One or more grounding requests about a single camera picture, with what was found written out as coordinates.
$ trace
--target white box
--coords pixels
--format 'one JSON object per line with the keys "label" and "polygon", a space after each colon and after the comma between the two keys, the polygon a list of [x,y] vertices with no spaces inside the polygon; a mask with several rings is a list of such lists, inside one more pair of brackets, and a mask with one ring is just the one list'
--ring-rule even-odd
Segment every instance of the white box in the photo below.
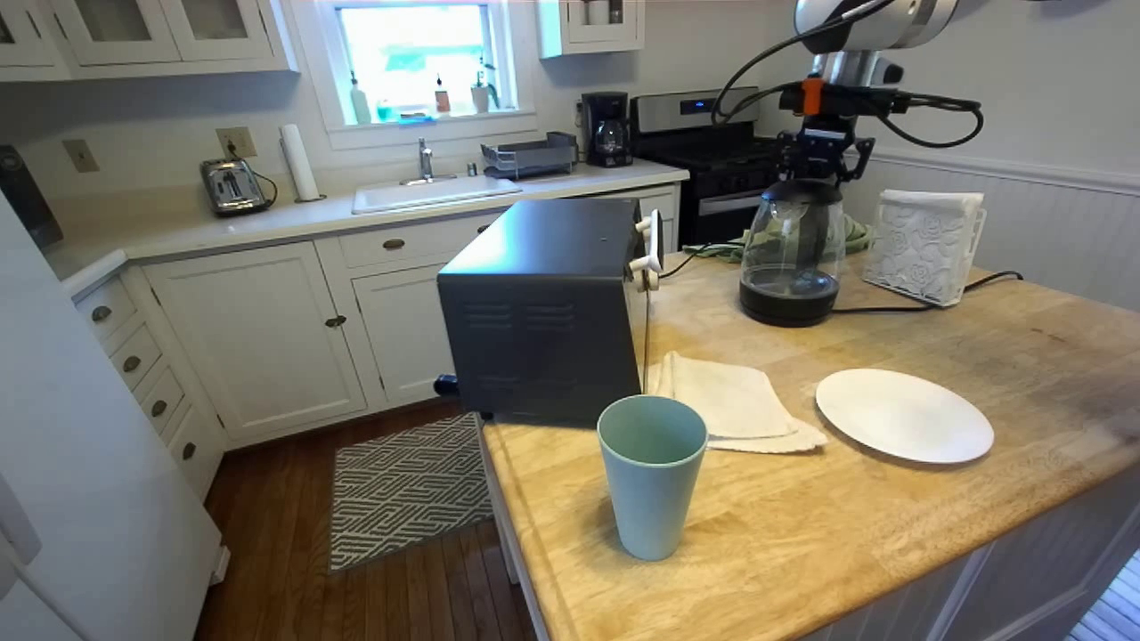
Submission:
{"label": "white box", "polygon": [[885,189],[862,278],[935,305],[956,305],[982,221],[980,191]]}

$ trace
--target striped rug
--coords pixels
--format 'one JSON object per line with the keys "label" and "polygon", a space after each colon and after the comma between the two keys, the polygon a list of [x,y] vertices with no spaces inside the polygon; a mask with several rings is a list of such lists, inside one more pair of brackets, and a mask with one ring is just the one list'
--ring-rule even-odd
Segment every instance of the striped rug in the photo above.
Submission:
{"label": "striped rug", "polygon": [[334,454],[331,570],[490,516],[475,412]]}
{"label": "striped rug", "polygon": [[1140,641],[1140,551],[1108,583],[1068,641]]}

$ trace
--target refrigerator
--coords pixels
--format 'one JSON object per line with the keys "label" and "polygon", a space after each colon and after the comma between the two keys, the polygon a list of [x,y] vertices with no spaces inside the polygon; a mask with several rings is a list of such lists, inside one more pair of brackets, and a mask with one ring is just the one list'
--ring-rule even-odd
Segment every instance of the refrigerator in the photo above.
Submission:
{"label": "refrigerator", "polygon": [[222,536],[0,196],[0,641],[180,641]]}

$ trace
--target plastic cup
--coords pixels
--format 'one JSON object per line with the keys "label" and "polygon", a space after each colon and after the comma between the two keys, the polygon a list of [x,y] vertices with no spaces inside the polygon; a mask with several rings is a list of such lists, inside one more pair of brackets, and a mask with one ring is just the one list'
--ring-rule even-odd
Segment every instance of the plastic cup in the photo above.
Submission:
{"label": "plastic cup", "polygon": [[708,443],[707,422],[678,400],[627,394],[594,426],[619,544],[638,561],[674,556]]}

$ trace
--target black stove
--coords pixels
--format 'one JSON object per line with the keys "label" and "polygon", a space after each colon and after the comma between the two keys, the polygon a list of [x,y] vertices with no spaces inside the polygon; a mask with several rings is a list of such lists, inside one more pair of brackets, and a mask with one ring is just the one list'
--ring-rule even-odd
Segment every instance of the black stove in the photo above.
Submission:
{"label": "black stove", "polygon": [[682,245],[742,238],[758,191],[777,183],[780,142],[756,139],[756,114],[712,124],[715,88],[634,98],[634,157],[688,168],[682,186]]}

